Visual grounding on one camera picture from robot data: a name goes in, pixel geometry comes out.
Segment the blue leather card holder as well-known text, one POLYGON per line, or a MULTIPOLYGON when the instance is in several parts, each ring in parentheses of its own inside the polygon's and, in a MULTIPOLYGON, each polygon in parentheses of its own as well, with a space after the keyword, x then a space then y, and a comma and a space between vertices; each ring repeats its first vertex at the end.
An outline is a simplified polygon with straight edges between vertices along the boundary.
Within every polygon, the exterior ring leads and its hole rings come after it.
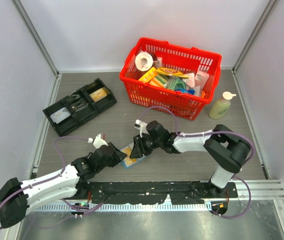
POLYGON ((121 152, 125 153, 127 156, 121 161, 121 165, 124 169, 129 169, 135 164, 139 163, 140 161, 144 160, 147 158, 147 156, 143 156, 141 158, 130 158, 130 154, 133 149, 133 143, 130 143, 126 147, 121 149, 121 152))

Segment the gold VIP credit card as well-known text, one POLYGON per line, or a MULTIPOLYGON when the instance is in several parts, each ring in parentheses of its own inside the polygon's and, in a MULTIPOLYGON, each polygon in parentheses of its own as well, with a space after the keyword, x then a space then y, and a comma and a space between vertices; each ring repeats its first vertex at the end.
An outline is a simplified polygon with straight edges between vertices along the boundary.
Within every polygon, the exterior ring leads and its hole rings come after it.
POLYGON ((123 153, 125 153, 128 157, 130 157, 130 154, 131 154, 131 152, 132 152, 132 150, 131 150, 131 148, 130 148, 129 146, 123 148, 121 151, 122 151, 123 153))

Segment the dark brown credit card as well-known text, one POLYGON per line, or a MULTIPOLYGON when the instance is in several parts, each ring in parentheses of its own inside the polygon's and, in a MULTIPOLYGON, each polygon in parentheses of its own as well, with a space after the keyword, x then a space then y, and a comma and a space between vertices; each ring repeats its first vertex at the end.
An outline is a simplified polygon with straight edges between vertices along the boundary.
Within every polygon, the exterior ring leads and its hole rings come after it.
POLYGON ((74 111, 74 112, 78 112, 84 108, 86 108, 88 106, 88 103, 83 100, 82 98, 79 100, 73 100, 69 102, 70 108, 74 111))

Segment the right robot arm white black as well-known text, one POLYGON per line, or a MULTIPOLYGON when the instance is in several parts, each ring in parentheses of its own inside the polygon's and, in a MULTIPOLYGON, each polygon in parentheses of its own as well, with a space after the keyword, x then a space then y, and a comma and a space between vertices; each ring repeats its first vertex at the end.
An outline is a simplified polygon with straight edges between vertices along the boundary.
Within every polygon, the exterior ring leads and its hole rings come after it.
POLYGON ((208 182, 207 190, 215 198, 225 193, 227 183, 240 172, 255 151, 248 138, 222 124, 198 133, 169 132, 155 120, 150 123, 136 120, 134 127, 139 134, 133 138, 130 158, 148 156, 154 149, 162 149, 168 154, 209 153, 217 162, 217 168, 208 182))

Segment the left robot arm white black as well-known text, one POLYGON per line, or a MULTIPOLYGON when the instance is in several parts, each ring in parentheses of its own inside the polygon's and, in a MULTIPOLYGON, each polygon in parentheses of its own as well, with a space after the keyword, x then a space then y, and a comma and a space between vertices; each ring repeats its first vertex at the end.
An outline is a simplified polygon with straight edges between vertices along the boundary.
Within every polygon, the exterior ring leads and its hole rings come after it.
POLYGON ((0 189, 0 230, 16 225, 34 209, 50 202, 74 196, 85 198, 89 191, 87 181, 126 156, 109 142, 61 170, 31 180, 8 180, 0 189))

